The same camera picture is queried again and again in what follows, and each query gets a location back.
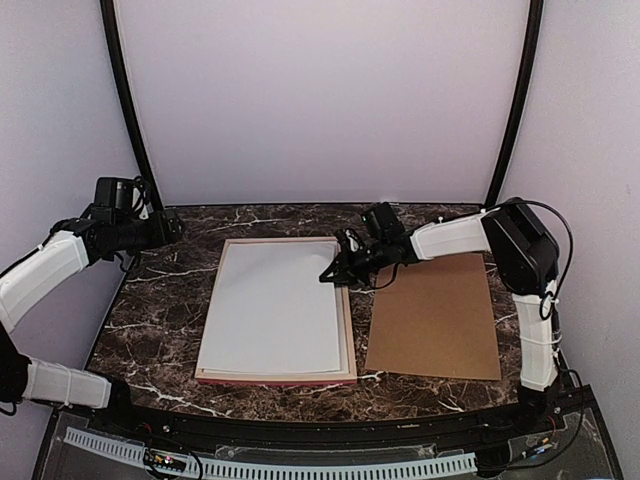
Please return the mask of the brown cardboard backing board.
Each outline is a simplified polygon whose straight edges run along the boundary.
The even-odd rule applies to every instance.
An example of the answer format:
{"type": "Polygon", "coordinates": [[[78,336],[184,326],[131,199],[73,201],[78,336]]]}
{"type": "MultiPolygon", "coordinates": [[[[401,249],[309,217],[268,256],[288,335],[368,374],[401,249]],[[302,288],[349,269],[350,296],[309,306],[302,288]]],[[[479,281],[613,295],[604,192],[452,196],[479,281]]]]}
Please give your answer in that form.
{"type": "Polygon", "coordinates": [[[484,258],[400,267],[375,293],[365,368],[465,380],[502,378],[484,258]]]}

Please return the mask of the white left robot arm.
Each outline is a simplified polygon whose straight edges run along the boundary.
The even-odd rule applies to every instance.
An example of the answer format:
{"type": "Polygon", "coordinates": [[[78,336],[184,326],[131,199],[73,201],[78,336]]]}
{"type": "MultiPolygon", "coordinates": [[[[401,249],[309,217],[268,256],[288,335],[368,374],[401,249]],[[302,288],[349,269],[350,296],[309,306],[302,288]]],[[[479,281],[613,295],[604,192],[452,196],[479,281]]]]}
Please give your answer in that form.
{"type": "Polygon", "coordinates": [[[60,300],[47,299],[72,278],[101,260],[140,253],[178,242],[184,223],[174,209],[156,211],[146,218],[125,218],[113,223],[70,218],[56,223],[46,240],[1,274],[1,403],[16,413],[30,400],[59,406],[101,410],[103,421],[120,436],[141,427],[140,412],[119,398],[126,387],[117,380],[39,359],[21,352],[12,334],[25,319],[44,316],[46,306],[60,308],[60,300]]]}

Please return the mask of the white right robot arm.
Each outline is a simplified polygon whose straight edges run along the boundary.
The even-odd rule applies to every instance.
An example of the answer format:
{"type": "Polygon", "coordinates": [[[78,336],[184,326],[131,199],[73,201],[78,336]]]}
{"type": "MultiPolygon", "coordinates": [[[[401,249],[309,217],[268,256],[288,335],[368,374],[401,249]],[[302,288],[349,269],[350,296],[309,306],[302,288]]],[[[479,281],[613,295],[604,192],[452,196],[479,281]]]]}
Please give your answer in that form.
{"type": "Polygon", "coordinates": [[[528,391],[545,392],[559,374],[556,302],[565,275],[558,267],[559,245],[535,214],[537,206],[514,197],[476,213],[408,229],[389,203],[376,204],[361,215],[371,241],[365,243],[353,229],[336,231],[338,252],[319,280],[336,286],[370,285],[386,267],[488,252],[516,305],[520,384],[528,391]]]}

